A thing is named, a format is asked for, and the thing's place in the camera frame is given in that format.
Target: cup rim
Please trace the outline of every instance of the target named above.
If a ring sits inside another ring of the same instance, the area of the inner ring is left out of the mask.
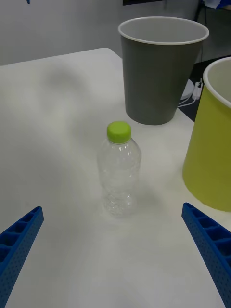
[[[211,63],[204,71],[203,74],[203,79],[204,79],[204,83],[207,87],[207,89],[209,90],[209,92],[211,92],[220,102],[222,102],[223,104],[225,104],[227,107],[231,108],[231,102],[229,102],[228,100],[226,100],[223,96],[221,96],[211,85],[211,83],[208,80],[208,72],[211,70],[212,67],[216,66],[217,64],[221,63],[221,62],[225,62],[225,61],[231,61],[231,57],[227,57],[227,58],[223,58],[220,60],[216,60],[213,63]]]
[[[131,22],[133,20],[141,20],[141,19],[178,19],[178,20],[184,20],[185,22],[188,22],[188,23],[191,23],[191,24],[197,24],[197,26],[200,26],[201,28],[203,28],[206,31],[206,34],[202,38],[198,38],[198,39],[194,39],[194,40],[190,40],[190,41],[186,41],[186,42],[155,42],[155,41],[148,41],[148,40],[144,40],[144,39],[139,39],[139,38],[131,37],[131,36],[125,34],[121,30],[121,27],[123,25],[128,24],[129,22]],[[205,40],[209,36],[208,28],[206,26],[196,22],[196,21],[185,19],[185,18],[168,17],[168,16],[148,16],[148,17],[139,17],[139,18],[129,19],[129,20],[124,21],[123,23],[121,23],[119,25],[118,31],[119,31],[120,35],[124,36],[127,39],[134,40],[136,42],[146,43],[146,44],[151,44],[151,45],[168,45],[168,46],[194,44],[194,43],[198,43],[198,42],[201,42],[201,41]]]

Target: gray paper cup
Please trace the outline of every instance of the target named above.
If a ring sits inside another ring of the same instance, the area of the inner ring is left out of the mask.
[[[170,121],[208,29],[182,18],[144,17],[123,22],[118,31],[128,116],[149,125]]]

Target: white table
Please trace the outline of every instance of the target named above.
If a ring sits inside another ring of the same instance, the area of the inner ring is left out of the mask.
[[[125,220],[98,205],[95,156],[114,120],[142,150],[140,207]],[[0,232],[38,205],[45,217],[7,308],[224,307],[181,218],[190,202],[231,229],[184,186],[192,128],[179,110],[161,126],[132,121],[109,49],[1,67]]]

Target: yellow paper cup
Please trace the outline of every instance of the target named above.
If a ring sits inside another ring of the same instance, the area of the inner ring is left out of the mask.
[[[209,65],[204,83],[183,179],[198,200],[231,211],[231,57]]]

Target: green bottle cap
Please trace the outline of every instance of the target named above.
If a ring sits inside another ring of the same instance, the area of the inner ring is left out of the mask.
[[[112,122],[107,127],[107,138],[115,144],[124,144],[131,139],[131,127],[122,121]]]

